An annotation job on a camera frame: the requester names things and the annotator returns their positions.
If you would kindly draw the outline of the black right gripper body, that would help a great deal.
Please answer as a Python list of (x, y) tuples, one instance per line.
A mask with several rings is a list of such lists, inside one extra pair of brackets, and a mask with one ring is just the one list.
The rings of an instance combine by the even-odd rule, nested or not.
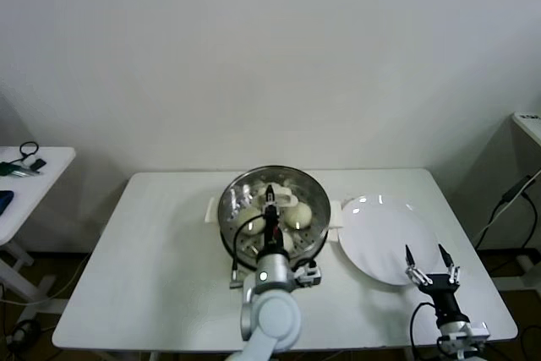
[(455, 292), (459, 285), (449, 282), (446, 274), (429, 274), (431, 283), (418, 286), (420, 292), (431, 297), (435, 309), (436, 323), (448, 324), (465, 321), (465, 315), (456, 301)]

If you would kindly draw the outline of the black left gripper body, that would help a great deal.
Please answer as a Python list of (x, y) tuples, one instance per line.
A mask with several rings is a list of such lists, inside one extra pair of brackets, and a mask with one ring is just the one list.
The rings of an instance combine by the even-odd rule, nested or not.
[(265, 218), (264, 244), (260, 255), (281, 254), (287, 255), (284, 246), (283, 233), (279, 227), (278, 220)]

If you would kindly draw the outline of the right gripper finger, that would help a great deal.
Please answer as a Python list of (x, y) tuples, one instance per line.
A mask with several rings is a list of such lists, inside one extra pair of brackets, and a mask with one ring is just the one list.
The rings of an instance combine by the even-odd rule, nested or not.
[(407, 263), (407, 268), (405, 270), (405, 273), (408, 276), (409, 280), (416, 286), (431, 285), (432, 279), (417, 267), (409, 246), (406, 245), (405, 249), (406, 249), (406, 263)]
[(451, 255), (447, 250), (439, 243), (438, 248), (441, 258), (447, 268), (447, 275), (449, 277), (449, 283), (459, 283), (460, 280), (460, 267), (455, 265)]

